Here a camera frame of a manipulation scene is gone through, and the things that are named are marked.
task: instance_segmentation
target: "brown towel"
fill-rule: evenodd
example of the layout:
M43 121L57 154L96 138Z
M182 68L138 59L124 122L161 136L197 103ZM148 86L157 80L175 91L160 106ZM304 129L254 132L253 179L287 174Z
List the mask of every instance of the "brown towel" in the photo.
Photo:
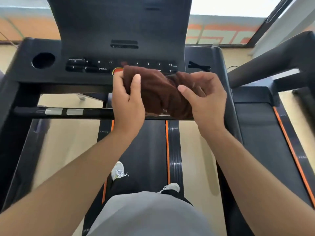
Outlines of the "brown towel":
M196 92L194 82L188 73L177 72L175 75L163 75L155 69L124 66L124 87L130 94L130 85L134 75L141 75L141 97L147 113L161 114L165 109L169 115L178 119L191 119L191 105L177 90L185 85Z

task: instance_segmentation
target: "person's left shoe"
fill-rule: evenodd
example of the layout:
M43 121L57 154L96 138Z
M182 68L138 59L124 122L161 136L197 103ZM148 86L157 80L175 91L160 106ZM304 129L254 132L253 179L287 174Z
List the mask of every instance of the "person's left shoe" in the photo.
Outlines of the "person's left shoe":
M175 190L179 193L180 187L177 183L170 183L163 187L163 190Z
M117 178L129 176L128 174L125 174L124 165L120 161L118 161L116 165L114 166L111 175L112 175L113 181Z

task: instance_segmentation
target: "gray shirt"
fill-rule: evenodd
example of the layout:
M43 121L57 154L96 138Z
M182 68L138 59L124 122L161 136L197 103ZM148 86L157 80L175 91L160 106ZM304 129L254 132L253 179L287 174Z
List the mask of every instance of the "gray shirt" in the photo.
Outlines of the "gray shirt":
M113 196L88 236L211 235L207 219L171 195L143 191Z

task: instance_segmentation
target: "black pants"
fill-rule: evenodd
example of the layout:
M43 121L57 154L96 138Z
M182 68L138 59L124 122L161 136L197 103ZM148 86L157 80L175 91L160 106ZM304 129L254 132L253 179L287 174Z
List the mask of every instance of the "black pants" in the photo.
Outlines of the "black pants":
M106 197L106 201L108 201L114 195L139 193L141 191L143 190L141 189L140 184L136 182L132 177L125 176L117 178L113 181L112 187L108 193L108 197ZM182 201L191 204L185 197L183 197L175 190L163 190L161 194L169 194L177 199L181 199Z

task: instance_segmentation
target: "bright sky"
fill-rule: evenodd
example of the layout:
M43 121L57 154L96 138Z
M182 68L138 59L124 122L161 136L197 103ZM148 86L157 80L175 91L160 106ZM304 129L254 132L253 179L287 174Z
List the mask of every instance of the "bright sky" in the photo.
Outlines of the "bright sky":
M268 17L281 0L192 0L190 14Z

